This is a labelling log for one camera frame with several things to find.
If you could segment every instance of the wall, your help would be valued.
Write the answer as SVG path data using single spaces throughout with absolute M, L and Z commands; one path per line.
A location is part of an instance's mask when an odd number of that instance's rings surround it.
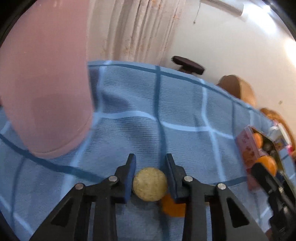
M 199 1 L 187 0 L 162 65 L 177 69 L 170 58 L 179 55 L 204 66 L 201 77 L 214 84 L 224 75 L 242 77 L 253 87 L 258 107 L 280 112 L 296 134 L 296 42 L 274 12 L 243 2 L 237 16 L 202 1 L 193 24 Z

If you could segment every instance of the curtain fold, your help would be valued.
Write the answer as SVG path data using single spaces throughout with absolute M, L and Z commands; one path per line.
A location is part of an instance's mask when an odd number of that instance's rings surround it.
M 88 59 L 161 65 L 185 1 L 93 0 L 88 21 Z

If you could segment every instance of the orange ball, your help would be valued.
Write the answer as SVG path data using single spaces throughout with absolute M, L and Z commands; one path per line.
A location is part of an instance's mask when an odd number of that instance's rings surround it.
M 258 149 L 262 148 L 263 145 L 263 138 L 262 135 L 260 133 L 254 133 L 253 134 L 253 138 L 255 140 L 256 146 Z
M 162 211 L 171 217 L 185 217 L 186 204 L 176 204 L 170 194 L 166 194 L 161 199 Z
M 262 156 L 258 158 L 256 162 L 262 163 L 272 176 L 276 175 L 278 169 L 277 164 L 271 156 Z

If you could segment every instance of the silver rivet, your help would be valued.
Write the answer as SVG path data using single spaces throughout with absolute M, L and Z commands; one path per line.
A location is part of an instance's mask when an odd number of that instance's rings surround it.
M 224 183 L 219 183 L 218 188 L 221 190 L 224 190 L 224 189 L 226 189 L 226 185 Z
M 83 183 L 77 183 L 77 184 L 75 185 L 75 188 L 76 188 L 77 190 L 81 190 L 83 187 L 84 187 Z
M 192 182 L 193 178 L 191 176 L 185 176 L 184 180 L 187 181 L 187 182 Z
M 117 181 L 117 177 L 116 176 L 110 176 L 108 179 L 111 182 L 116 182 Z

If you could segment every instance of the checkered cloth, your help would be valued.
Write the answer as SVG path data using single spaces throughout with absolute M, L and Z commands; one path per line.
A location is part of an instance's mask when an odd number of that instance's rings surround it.
M 95 184 L 113 175 L 129 153 L 136 155 L 136 171 L 163 169 L 164 155 L 172 153 L 176 164 L 200 182 L 228 185 L 263 231 L 269 228 L 267 197 L 248 191 L 234 137 L 249 124 L 266 133 L 270 120 L 219 87 L 171 69 L 95 61 L 89 73 L 96 108 L 92 128 L 64 156 L 34 157 L 0 110 L 0 210 L 21 241 L 29 240 L 75 183 Z M 281 157 L 296 183 L 285 150 Z M 116 206 L 116 219 L 119 241 L 182 237 L 182 218 L 168 217 L 157 203 L 135 195 L 127 205 Z

